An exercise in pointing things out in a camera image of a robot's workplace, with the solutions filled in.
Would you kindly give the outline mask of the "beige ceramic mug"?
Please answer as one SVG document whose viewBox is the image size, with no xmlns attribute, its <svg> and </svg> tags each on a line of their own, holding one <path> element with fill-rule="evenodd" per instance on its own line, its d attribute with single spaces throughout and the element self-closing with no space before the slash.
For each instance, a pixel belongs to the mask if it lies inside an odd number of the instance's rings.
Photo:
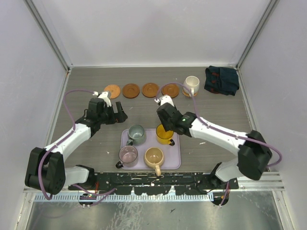
<svg viewBox="0 0 307 230">
<path fill-rule="evenodd" d="M 151 147 L 145 152 L 143 159 L 145 164 L 155 171 L 156 176 L 160 177 L 161 167 L 165 162 L 163 151 L 157 147 Z"/>
</svg>

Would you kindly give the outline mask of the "woven rattan coaster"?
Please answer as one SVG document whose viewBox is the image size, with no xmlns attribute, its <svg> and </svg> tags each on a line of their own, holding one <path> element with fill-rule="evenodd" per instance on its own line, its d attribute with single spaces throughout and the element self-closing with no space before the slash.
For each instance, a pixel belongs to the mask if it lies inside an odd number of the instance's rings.
<svg viewBox="0 0 307 230">
<path fill-rule="evenodd" d="M 118 85 L 115 84 L 110 84 L 108 86 L 106 86 L 104 88 L 104 91 L 108 91 L 111 93 L 110 98 L 111 99 L 115 99 L 117 97 L 119 97 L 120 93 L 121 93 L 121 89 Z"/>
<path fill-rule="evenodd" d="M 184 91 L 184 89 L 182 90 L 182 93 L 186 96 L 186 97 L 191 97 L 187 92 Z"/>
</svg>

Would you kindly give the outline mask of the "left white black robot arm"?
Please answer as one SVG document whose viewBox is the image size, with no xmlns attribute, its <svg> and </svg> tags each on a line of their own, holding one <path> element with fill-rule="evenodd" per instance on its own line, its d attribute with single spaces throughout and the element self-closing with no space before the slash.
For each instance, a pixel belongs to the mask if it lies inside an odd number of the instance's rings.
<svg viewBox="0 0 307 230">
<path fill-rule="evenodd" d="M 65 167 L 66 159 L 85 141 L 89 140 L 101 127 L 123 123 L 128 117 L 120 102 L 117 111 L 101 98 L 92 98 L 88 109 L 75 121 L 73 127 L 60 139 L 44 148 L 35 147 L 30 152 L 25 185 L 58 194 L 63 187 L 78 184 L 85 190 L 94 188 L 96 176 L 94 169 L 84 165 Z"/>
</svg>

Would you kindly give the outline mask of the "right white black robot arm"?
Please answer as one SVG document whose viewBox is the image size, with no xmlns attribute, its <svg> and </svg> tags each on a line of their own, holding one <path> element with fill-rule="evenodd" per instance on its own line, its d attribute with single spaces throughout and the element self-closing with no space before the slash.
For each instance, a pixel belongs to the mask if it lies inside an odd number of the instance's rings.
<svg viewBox="0 0 307 230">
<path fill-rule="evenodd" d="M 245 176 L 257 181 L 261 178 L 272 152 L 258 131 L 236 132 L 198 118 L 195 113 L 181 114 L 170 103 L 159 104 L 158 117 L 166 131 L 199 138 L 220 146 L 236 156 L 229 162 L 218 163 L 209 176 L 209 183 L 217 189 L 228 181 Z"/>
</svg>

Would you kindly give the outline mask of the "yellow glass cup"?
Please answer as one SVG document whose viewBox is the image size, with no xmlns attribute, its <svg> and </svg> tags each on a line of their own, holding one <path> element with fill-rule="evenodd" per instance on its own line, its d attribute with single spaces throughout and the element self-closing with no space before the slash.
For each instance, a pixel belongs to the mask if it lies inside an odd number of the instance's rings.
<svg viewBox="0 0 307 230">
<path fill-rule="evenodd" d="M 162 124 L 156 128 L 156 138 L 160 144 L 174 146 L 173 135 L 174 131 L 165 131 Z"/>
</svg>

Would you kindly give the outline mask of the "white speckled ceramic mug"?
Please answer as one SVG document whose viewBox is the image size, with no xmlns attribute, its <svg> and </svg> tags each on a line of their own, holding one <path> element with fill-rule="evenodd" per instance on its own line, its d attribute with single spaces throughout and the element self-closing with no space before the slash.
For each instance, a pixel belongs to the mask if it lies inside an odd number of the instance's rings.
<svg viewBox="0 0 307 230">
<path fill-rule="evenodd" d="M 189 91 L 191 91 L 192 94 L 194 95 L 194 93 L 199 91 L 200 80 L 196 76 L 188 76 L 186 77 L 183 85 L 184 85 L 183 89 L 185 92 L 189 94 Z"/>
</svg>

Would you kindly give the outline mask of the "grey ceramic mug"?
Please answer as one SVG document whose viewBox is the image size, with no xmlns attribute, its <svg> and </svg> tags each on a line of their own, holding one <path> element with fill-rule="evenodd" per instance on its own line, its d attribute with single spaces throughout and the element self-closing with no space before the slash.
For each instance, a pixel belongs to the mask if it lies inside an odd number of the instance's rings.
<svg viewBox="0 0 307 230">
<path fill-rule="evenodd" d="M 133 125 L 128 129 L 126 146 L 141 145 L 146 141 L 146 131 L 141 125 Z"/>
</svg>

